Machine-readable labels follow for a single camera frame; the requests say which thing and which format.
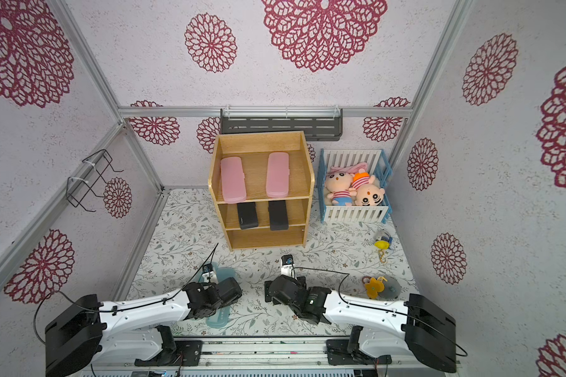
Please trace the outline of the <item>pink pencil case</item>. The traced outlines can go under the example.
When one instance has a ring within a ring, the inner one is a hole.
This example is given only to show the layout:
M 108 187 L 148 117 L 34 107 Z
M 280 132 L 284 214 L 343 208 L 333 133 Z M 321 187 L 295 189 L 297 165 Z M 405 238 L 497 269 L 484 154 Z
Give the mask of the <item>pink pencil case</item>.
M 289 154 L 272 152 L 267 162 L 266 193 L 270 198 L 285 198 L 289 195 Z
M 245 173 L 239 156 L 221 159 L 221 186 L 226 204 L 239 204 L 246 201 Z

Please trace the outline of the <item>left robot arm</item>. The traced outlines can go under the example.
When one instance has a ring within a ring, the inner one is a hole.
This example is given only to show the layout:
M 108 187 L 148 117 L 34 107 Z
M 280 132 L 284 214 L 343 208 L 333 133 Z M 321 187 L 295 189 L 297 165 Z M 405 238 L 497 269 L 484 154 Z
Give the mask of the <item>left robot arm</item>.
M 78 299 L 45 328 L 47 376 L 69 376 L 92 363 L 136 366 L 182 364 L 187 353 L 171 325 L 211 317 L 242 297 L 232 277 L 215 283 L 190 282 L 163 295 L 127 302 Z

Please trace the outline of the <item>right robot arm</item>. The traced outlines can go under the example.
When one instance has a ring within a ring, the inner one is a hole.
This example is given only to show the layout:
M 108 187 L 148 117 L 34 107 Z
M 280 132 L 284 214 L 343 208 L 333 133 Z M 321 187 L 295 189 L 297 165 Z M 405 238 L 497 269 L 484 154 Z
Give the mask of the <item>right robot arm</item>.
M 382 302 L 307 287 L 286 275 L 267 281 L 265 294 L 312 325 L 351 325 L 347 353 L 355 360 L 412 355 L 431 369 L 457 372 L 456 321 L 423 295 Z

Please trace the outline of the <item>wooden three-tier shelf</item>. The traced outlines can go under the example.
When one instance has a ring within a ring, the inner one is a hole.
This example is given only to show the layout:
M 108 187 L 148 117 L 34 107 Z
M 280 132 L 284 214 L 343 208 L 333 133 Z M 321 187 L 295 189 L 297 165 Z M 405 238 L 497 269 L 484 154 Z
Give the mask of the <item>wooden three-tier shelf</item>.
M 289 228 L 273 230 L 267 194 L 268 159 L 274 152 L 289 155 L 289 167 L 283 175 L 289 191 L 281 198 L 286 202 Z M 225 170 L 221 161 L 237 157 L 245 179 L 247 203 L 256 204 L 258 226 L 242 229 L 237 204 L 229 203 L 223 194 Z M 310 153 L 302 131 L 258 134 L 221 134 L 216 137 L 208 188 L 230 249 L 284 248 L 304 246 L 308 238 L 315 177 Z

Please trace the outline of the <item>yellow duck grey disc toy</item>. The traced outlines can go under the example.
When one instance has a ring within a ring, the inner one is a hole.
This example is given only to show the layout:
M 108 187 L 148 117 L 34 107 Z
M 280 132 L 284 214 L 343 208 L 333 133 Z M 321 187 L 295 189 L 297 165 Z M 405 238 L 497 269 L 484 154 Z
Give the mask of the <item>yellow duck grey disc toy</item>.
M 364 276 L 362 283 L 366 289 L 366 294 L 369 299 L 383 299 L 394 301 L 399 298 L 402 288 L 400 283 L 391 276 L 379 276 L 378 278 L 372 276 Z

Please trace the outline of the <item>pink striped plush doll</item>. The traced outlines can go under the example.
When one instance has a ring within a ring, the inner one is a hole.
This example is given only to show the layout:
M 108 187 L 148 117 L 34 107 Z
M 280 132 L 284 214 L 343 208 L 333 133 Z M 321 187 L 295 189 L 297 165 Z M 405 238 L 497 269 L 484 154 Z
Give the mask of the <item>pink striped plush doll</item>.
M 334 206 L 351 207 L 356 190 L 352 187 L 354 175 L 341 171 L 330 172 L 325 178 L 325 188 L 329 192 L 327 198 Z

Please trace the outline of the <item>orange hat plush doll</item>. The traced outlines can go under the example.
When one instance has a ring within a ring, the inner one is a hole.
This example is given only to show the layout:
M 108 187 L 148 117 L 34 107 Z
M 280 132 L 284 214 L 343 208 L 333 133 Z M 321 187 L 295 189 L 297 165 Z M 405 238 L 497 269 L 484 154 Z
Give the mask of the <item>orange hat plush doll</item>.
M 354 205 L 377 207 L 383 204 L 385 189 L 376 183 L 376 176 L 361 170 L 353 176 L 351 188 L 355 190 Z

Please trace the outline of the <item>blue white toy crib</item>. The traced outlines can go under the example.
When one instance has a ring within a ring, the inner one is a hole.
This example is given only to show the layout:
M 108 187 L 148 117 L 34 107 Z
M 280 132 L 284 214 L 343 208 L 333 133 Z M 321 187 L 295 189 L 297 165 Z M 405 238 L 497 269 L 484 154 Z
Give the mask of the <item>blue white toy crib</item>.
M 323 222 L 333 221 L 361 221 L 385 222 L 391 214 L 391 205 L 388 197 L 377 207 L 351 207 L 334 206 L 327 198 L 329 193 L 325 188 L 325 178 L 328 173 L 341 171 L 357 174 L 361 170 L 375 175 L 377 185 L 385 189 L 387 180 L 391 175 L 391 166 L 385 152 L 382 150 L 331 150 L 323 149 L 320 153 L 319 169 L 317 174 L 317 187 L 319 195 L 319 210 Z

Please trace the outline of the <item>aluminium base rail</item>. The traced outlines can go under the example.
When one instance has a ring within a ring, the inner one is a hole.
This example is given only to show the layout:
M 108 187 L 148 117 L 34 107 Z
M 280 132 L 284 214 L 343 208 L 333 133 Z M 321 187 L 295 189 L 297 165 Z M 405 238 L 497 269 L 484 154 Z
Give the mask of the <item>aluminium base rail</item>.
M 356 361 L 349 337 L 180 338 L 182 354 L 167 366 L 94 362 L 74 376 L 447 376 L 415 357 L 386 353 Z

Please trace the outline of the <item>yellow grey keychain toy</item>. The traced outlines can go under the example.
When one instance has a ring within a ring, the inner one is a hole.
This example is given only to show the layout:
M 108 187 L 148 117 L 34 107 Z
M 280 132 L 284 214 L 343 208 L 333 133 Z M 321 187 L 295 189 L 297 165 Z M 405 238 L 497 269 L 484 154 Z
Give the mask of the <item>yellow grey keychain toy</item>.
M 387 231 L 382 231 L 377 237 L 374 247 L 377 248 L 378 257 L 381 263 L 385 263 L 387 261 L 388 250 L 391 248 L 392 244 L 393 237 Z

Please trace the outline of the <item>grey wall-mounted rack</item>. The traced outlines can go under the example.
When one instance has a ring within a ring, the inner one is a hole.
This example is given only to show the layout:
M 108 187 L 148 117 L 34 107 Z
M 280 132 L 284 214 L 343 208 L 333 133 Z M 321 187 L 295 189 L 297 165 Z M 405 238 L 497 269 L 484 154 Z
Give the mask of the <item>grey wall-mounted rack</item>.
M 259 134 L 303 131 L 307 141 L 339 141 L 343 134 L 343 110 L 319 116 L 242 116 L 220 111 L 221 134 Z

